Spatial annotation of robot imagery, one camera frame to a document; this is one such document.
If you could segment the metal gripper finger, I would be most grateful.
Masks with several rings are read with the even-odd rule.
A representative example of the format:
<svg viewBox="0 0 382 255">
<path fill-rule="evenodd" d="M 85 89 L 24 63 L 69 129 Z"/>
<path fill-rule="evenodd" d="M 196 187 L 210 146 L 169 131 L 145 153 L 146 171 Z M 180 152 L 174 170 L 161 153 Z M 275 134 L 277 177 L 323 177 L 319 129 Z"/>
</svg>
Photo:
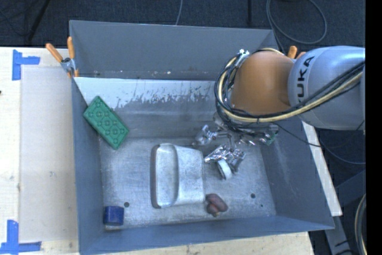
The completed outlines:
<svg viewBox="0 0 382 255">
<path fill-rule="evenodd" d="M 221 145 L 204 158 L 204 163 L 216 163 L 221 173 L 237 173 L 245 157 L 246 153 L 244 151 Z"/>
<path fill-rule="evenodd" d="M 204 125 L 194 138 L 194 146 L 204 146 L 210 144 L 218 137 L 218 130 L 211 130 L 208 125 Z"/>
</svg>

